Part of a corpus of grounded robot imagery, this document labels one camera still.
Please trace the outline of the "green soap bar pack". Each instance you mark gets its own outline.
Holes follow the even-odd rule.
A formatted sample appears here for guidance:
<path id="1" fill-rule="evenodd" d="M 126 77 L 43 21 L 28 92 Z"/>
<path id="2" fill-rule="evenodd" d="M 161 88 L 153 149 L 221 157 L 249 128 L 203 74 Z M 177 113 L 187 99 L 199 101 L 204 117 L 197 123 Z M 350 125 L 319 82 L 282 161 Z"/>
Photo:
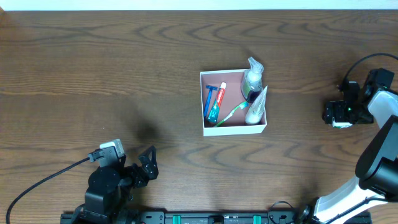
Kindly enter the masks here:
<path id="1" fill-rule="evenodd" d="M 338 129 L 349 128 L 352 126 L 352 124 L 349 122 L 336 122 L 336 121 L 333 121 L 331 125 L 333 128 L 338 128 Z"/>

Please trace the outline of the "Colgate toothpaste tube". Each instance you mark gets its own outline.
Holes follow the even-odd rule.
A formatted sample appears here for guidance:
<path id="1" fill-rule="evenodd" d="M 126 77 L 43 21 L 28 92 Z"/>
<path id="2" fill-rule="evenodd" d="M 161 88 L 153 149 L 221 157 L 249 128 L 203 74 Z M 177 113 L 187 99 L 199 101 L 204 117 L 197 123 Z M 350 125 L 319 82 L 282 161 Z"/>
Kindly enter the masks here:
<path id="1" fill-rule="evenodd" d="M 218 115 L 219 115 L 221 103 L 222 103 L 222 100 L 223 100 L 223 97 L 224 97 L 224 94 L 226 91 L 226 86 L 227 86 L 227 84 L 225 82 L 222 82 L 220 87 L 218 88 L 217 96 L 216 96 L 213 106 L 211 107 L 211 110 L 207 116 L 207 120 L 211 123 L 216 123 L 218 120 Z"/>

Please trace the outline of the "white lotion tube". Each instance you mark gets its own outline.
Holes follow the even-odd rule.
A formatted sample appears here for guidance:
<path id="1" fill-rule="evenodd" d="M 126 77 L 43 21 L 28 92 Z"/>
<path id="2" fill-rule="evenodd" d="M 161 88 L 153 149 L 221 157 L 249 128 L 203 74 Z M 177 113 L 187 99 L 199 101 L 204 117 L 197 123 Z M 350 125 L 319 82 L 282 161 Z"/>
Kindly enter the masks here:
<path id="1" fill-rule="evenodd" d="M 255 125 L 258 124 L 264 113 L 265 113 L 265 104 L 266 104 L 266 96 L 267 96 L 267 89 L 268 86 L 266 86 L 260 94 L 257 96 L 257 98 L 254 100 L 254 102 L 251 104 L 251 107 L 249 108 L 248 112 L 246 113 L 245 116 L 245 123 L 248 125 Z"/>

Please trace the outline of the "blue disposable razor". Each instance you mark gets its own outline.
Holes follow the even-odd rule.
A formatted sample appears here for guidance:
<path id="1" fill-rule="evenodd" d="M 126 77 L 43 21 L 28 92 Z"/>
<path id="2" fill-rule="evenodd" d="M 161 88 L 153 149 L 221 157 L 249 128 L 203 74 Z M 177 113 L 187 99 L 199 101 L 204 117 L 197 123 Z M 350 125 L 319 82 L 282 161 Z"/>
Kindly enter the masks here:
<path id="1" fill-rule="evenodd" d="M 212 97 L 212 91 L 217 90 L 218 88 L 216 86 L 207 85 L 206 89 L 208 89 L 208 96 L 206 98 L 205 107 L 203 109 L 203 117 L 204 118 L 206 118 L 206 116 L 208 114 L 208 108 L 209 108 L 211 97 Z"/>

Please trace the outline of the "clear pump soap bottle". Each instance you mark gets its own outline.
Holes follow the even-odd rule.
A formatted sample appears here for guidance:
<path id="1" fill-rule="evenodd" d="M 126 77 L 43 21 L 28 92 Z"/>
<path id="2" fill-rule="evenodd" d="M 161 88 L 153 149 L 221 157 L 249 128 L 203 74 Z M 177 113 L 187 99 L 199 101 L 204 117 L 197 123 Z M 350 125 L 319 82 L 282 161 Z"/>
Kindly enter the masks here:
<path id="1" fill-rule="evenodd" d="M 253 57 L 248 58 L 250 69 L 244 71 L 241 93 L 248 103 L 253 103 L 262 91 L 262 73 L 264 66 Z"/>

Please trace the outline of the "green toothbrush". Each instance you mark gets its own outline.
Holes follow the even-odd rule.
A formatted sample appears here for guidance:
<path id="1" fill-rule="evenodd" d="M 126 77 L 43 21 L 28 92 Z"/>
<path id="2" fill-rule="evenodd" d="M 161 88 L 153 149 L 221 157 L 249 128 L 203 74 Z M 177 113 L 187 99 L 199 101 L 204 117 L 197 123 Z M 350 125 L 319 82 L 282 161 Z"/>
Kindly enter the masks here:
<path id="1" fill-rule="evenodd" d="M 229 114 L 228 114 L 225 118 L 223 118 L 219 123 L 217 123 L 217 124 L 215 125 L 215 127 L 221 126 L 225 121 L 227 121 L 228 119 L 230 119 L 230 117 L 232 117 L 232 116 L 234 115 L 234 113 L 235 113 L 237 110 L 243 110 L 243 109 L 245 109 L 248 105 L 249 105 L 249 103 L 248 103 L 247 101 L 244 101 L 244 102 L 240 103 L 238 106 L 236 106 L 234 109 L 232 109 L 232 110 L 229 112 Z"/>

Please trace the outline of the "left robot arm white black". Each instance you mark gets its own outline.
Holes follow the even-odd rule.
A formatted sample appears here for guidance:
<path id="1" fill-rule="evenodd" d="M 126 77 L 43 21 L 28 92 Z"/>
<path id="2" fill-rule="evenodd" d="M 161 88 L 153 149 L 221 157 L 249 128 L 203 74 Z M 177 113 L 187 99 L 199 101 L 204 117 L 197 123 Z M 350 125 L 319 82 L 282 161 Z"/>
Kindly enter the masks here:
<path id="1" fill-rule="evenodd" d="M 85 202 L 63 223 L 134 223 L 136 215 L 124 206 L 133 199 L 132 189 L 147 186 L 159 174 L 156 148 L 149 147 L 139 155 L 141 165 L 125 166 L 126 155 L 119 156 L 114 146 L 88 154 L 99 167 L 89 176 Z"/>

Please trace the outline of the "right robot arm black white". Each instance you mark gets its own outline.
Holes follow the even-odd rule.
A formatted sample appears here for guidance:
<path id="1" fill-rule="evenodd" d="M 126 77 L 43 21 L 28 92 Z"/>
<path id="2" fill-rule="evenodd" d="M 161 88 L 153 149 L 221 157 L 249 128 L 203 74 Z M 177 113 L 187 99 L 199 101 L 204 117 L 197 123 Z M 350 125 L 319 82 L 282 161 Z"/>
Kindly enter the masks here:
<path id="1" fill-rule="evenodd" d="M 325 105 L 323 119 L 334 128 L 376 122 L 379 131 L 361 154 L 355 175 L 308 206 L 301 223 L 370 223 L 369 208 L 397 202 L 397 92 L 394 73 L 371 70 L 363 87 L 344 80 L 344 98 Z"/>

